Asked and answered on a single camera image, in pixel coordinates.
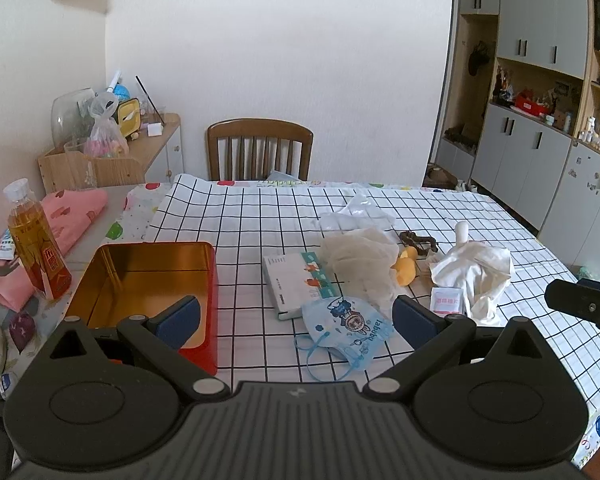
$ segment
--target blue gripper pad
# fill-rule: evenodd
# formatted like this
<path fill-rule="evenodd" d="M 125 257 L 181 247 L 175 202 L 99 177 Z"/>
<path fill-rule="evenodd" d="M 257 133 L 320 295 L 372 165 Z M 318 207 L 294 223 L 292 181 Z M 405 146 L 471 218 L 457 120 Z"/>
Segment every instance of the blue gripper pad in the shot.
<path fill-rule="evenodd" d="M 195 296 L 184 296 L 148 320 L 146 327 L 159 340 L 179 350 L 200 327 L 200 304 Z"/>
<path fill-rule="evenodd" d="M 423 307 L 408 296 L 393 302 L 393 327 L 417 350 L 446 327 L 444 318 Z"/>

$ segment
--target wooden chair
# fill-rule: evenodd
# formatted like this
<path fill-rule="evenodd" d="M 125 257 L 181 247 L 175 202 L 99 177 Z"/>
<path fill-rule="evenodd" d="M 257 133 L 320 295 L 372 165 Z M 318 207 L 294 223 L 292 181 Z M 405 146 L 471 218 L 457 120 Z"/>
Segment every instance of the wooden chair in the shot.
<path fill-rule="evenodd" d="M 220 175 L 219 139 L 227 139 L 225 154 L 225 175 Z M 234 177 L 233 147 L 234 139 L 238 140 L 237 164 Z M 247 164 L 245 140 L 250 139 L 251 155 Z M 273 140 L 275 139 L 275 158 L 273 158 Z M 265 180 L 270 173 L 271 163 L 276 171 L 280 171 L 283 141 L 288 141 L 286 157 L 286 173 L 291 174 L 293 168 L 293 144 L 302 145 L 298 178 L 307 180 L 313 133 L 299 124 L 287 123 L 275 119 L 231 119 L 212 124 L 206 131 L 209 154 L 209 172 L 211 180 Z M 259 164 L 258 145 L 264 150 Z"/>

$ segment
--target pink cloth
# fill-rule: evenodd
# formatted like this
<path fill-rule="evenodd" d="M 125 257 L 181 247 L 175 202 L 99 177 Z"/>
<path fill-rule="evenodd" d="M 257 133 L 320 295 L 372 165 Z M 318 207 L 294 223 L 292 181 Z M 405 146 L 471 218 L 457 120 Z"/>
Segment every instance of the pink cloth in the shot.
<path fill-rule="evenodd" d="M 66 254 L 107 205 L 107 192 L 58 191 L 42 200 L 46 218 L 62 254 Z M 0 304 L 19 312 L 34 292 L 19 259 L 0 260 Z"/>

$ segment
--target blue face mask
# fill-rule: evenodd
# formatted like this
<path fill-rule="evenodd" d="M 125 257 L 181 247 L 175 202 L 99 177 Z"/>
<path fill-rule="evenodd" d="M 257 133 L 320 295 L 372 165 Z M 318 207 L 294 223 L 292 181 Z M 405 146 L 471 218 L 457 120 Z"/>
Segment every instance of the blue face mask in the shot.
<path fill-rule="evenodd" d="M 308 351 L 307 368 L 316 381 L 320 380 L 311 372 L 309 359 L 318 346 L 336 349 L 349 361 L 350 368 L 337 379 L 340 381 L 354 370 L 366 370 L 379 347 L 393 333 L 391 323 L 374 307 L 364 300 L 348 296 L 305 303 L 302 305 L 302 318 L 314 344 L 303 348 L 298 345 L 296 337 L 295 346 Z"/>

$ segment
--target white tablecloth with black grid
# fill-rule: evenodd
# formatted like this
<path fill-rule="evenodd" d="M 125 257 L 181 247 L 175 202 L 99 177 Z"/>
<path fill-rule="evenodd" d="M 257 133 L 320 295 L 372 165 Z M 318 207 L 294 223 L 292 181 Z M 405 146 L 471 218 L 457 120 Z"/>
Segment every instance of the white tablecloth with black grid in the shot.
<path fill-rule="evenodd" d="M 544 290 L 556 278 L 574 282 L 573 275 L 494 200 L 470 192 L 419 189 L 354 189 L 338 187 L 220 186 L 193 176 L 177 177 L 145 234 L 145 241 L 206 241 L 215 247 L 219 279 L 218 377 L 235 388 L 239 381 L 312 381 L 306 352 L 294 337 L 306 334 L 302 319 L 279 321 L 263 280 L 261 260 L 269 254 L 316 251 L 324 234 L 317 218 L 337 211 L 356 192 L 373 197 L 382 210 L 397 218 L 386 234 L 399 243 L 398 233 L 411 230 L 432 236 L 442 252 L 454 243 L 454 226 L 465 219 L 469 237 L 508 248 L 515 277 L 499 301 L 502 320 L 526 316 L 547 338 L 582 390 L 590 413 L 600 406 L 600 331 L 589 322 L 549 310 Z M 423 268 L 424 260 L 418 261 Z M 330 276 L 340 292 L 346 284 Z M 432 282 L 426 274 L 407 294 L 429 306 Z M 358 386 L 406 358 L 413 349 L 395 333 L 365 372 L 349 377 Z M 311 370 L 322 380 L 343 375 L 348 364 L 318 348 Z"/>

